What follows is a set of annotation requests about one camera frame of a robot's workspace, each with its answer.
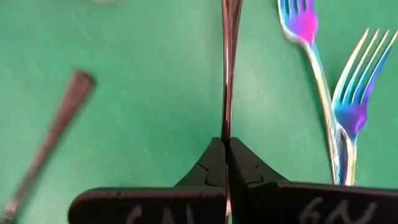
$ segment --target engraved letters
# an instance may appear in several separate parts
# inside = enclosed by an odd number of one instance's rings
[[[192,211],[192,207],[190,204],[187,204],[186,214],[187,214],[187,224],[194,224],[193,211]],[[142,207],[140,205],[136,205],[131,210],[130,214],[127,216],[126,224],[134,224],[135,221],[141,215],[142,215]],[[165,224],[165,223],[175,224],[175,219],[173,217],[173,213],[172,213],[171,209],[168,207],[165,207],[163,209],[163,214],[162,214],[162,224]]]
[[[315,211],[315,207],[321,204],[323,199],[317,197],[313,199],[308,205],[306,205],[298,216],[300,224],[319,224],[321,213]],[[337,207],[326,216],[325,224],[337,223],[340,218],[344,224],[367,224],[371,221],[374,212],[376,211],[376,203],[372,202],[368,205],[368,208],[364,211],[361,217],[355,221],[352,221],[348,216],[348,201],[342,200]]]

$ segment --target metal utensil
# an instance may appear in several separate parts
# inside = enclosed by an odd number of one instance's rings
[[[357,139],[359,132],[364,128],[366,121],[368,120],[369,97],[372,92],[374,82],[376,81],[376,77],[380,74],[382,67],[391,51],[392,45],[398,35],[398,31],[396,31],[390,42],[385,46],[383,52],[379,56],[379,59],[374,65],[372,72],[369,73],[369,69],[373,66],[372,63],[374,59],[376,59],[377,53],[380,51],[389,34],[389,31],[387,30],[377,47],[372,50],[373,43],[375,43],[379,34],[379,30],[377,30],[370,43],[366,47],[366,50],[363,52],[357,66],[353,70],[351,79],[346,85],[348,76],[352,71],[354,61],[356,60],[356,56],[361,50],[361,47],[368,36],[368,32],[369,29],[366,29],[353,53],[349,57],[347,64],[341,73],[340,79],[338,80],[332,101],[333,111],[335,112],[337,121],[344,129],[342,134],[344,138],[348,140],[346,147],[347,151],[344,153],[346,156],[342,157],[340,160],[341,166],[346,167],[346,176],[342,178],[349,181],[348,185],[354,185],[355,182]],[[368,55],[371,55],[370,59],[367,64],[362,67]],[[360,71],[362,71],[362,73],[360,74],[359,80],[357,82],[357,76]]]
[[[37,175],[49,155],[54,150],[60,136],[68,126],[72,118],[76,115],[79,108],[84,103],[93,86],[93,79],[82,71],[75,72],[70,84],[67,87],[62,103],[55,115],[55,119],[51,125],[50,131],[44,139],[40,151],[36,154],[31,162],[22,182],[19,184],[13,198],[6,205],[3,223],[13,223],[15,215],[32,188]]]
[[[223,118],[221,122],[221,140],[226,146],[231,138],[232,95],[235,69],[236,45],[238,43],[239,20],[241,18],[242,0],[221,0],[223,8],[223,63],[224,63],[224,90],[223,90]],[[226,204],[226,223],[231,213],[231,202]]]
[[[322,63],[318,48],[315,44],[315,35],[318,30],[318,18],[313,8],[312,0],[278,0],[280,24],[286,37],[292,42],[298,42],[306,51],[317,81],[323,115],[326,124],[326,135],[331,162],[333,183],[340,184],[342,170],[340,167],[341,139],[337,122],[331,108],[331,97],[326,79],[323,75]]]

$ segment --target bent fork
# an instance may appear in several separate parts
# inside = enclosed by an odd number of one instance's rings
[[[369,45],[366,47],[361,59],[358,62],[355,70],[353,71],[352,77],[348,82],[346,90],[343,92],[346,82],[348,80],[348,76],[350,74],[351,68],[354,64],[356,56],[358,55],[366,37],[368,35],[369,29],[366,29],[362,38],[359,40],[358,45],[355,47],[353,53],[349,57],[346,66],[341,73],[340,79],[338,80],[335,92],[333,94],[333,111],[335,112],[337,121],[340,125],[340,131],[343,137],[346,140],[346,152],[341,153],[341,167],[345,167],[345,177],[341,177],[342,179],[348,180],[348,185],[354,185],[355,182],[355,164],[356,164],[356,147],[357,147],[357,139],[359,132],[364,128],[366,121],[368,120],[368,101],[370,94],[372,92],[374,82],[376,77],[381,72],[381,69],[386,62],[388,55],[391,51],[392,45],[395,42],[398,31],[392,36],[390,42],[386,45],[383,50],[379,60],[374,66],[370,75],[368,75],[368,71],[372,66],[372,62],[377,56],[377,53],[380,51],[384,41],[387,39],[389,31],[387,30],[383,35],[380,43],[377,45],[374,50],[369,62],[365,65],[365,68],[360,75],[358,83],[356,83],[356,77],[358,76],[359,71],[361,70],[362,64],[368,56],[369,51],[373,46],[373,43],[376,41],[379,30],[373,35]]]

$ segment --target fork tines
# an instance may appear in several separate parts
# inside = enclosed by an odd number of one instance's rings
[[[346,80],[350,74],[351,67],[354,64],[354,61],[356,60],[356,56],[361,50],[362,45],[364,44],[366,37],[368,36],[369,33],[369,28],[366,29],[365,33],[363,34],[362,38],[359,40],[358,45],[354,49],[353,53],[351,54],[349,60],[347,61],[347,64],[343,70],[343,73],[341,74],[341,77],[339,79],[339,82],[337,84],[335,93],[341,95],[343,92],[344,88],[344,83],[346,83]],[[379,29],[376,30],[374,33],[372,39],[368,43],[368,46],[364,50],[361,59],[359,60],[357,66],[355,67],[355,70],[351,76],[351,79],[346,87],[346,91],[343,95],[342,102],[343,103],[359,103],[361,104],[364,100],[368,99],[368,96],[370,95],[370,92],[373,87],[373,82],[374,79],[377,77],[378,73],[380,72],[382,66],[384,65],[384,62],[386,61],[389,52],[391,51],[392,45],[395,42],[397,35],[398,35],[398,30],[394,33],[394,35],[391,37],[390,41],[386,46],[384,47],[384,50],[382,51],[381,54],[378,54],[381,47],[384,45],[384,42],[387,39],[387,36],[389,35],[389,30],[387,30],[381,40],[379,41],[379,44],[377,45],[376,48],[374,48],[374,43],[377,40],[379,35]],[[362,67],[364,61],[368,58],[368,62],[365,65],[365,67]],[[372,68],[372,72],[368,75],[369,69]],[[357,80],[358,73],[361,72],[361,75],[359,77],[359,80]]]
[[[294,12],[300,12],[302,10],[310,10],[313,8],[313,0],[280,0],[284,9],[288,11],[290,15]]]

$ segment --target utensil handle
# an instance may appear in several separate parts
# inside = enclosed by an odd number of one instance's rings
[[[331,162],[333,183],[339,184],[341,182],[339,173],[341,169],[344,169],[344,167],[341,167],[339,163],[341,153],[341,138],[337,127],[337,120],[331,107],[330,91],[326,78],[323,75],[322,63],[319,57],[317,46],[315,44],[313,46],[307,45],[305,51],[310,59],[321,99],[323,115],[326,124],[326,135],[328,139],[328,150]]]
[[[65,96],[55,115],[50,131],[46,135],[43,145],[40,147],[40,151],[30,163],[29,169],[25,173],[22,182],[19,184],[14,198],[7,204],[5,220],[9,220],[9,222],[13,221],[19,205],[24,201],[37,174],[40,172],[48,156],[58,143],[63,131],[86,100],[92,86],[93,79],[87,73],[82,71],[75,72],[71,82],[67,86]]]
[[[234,70],[232,56],[232,21],[229,0],[221,0],[223,15],[223,118],[221,121],[221,140],[226,144],[231,137],[232,94]]]

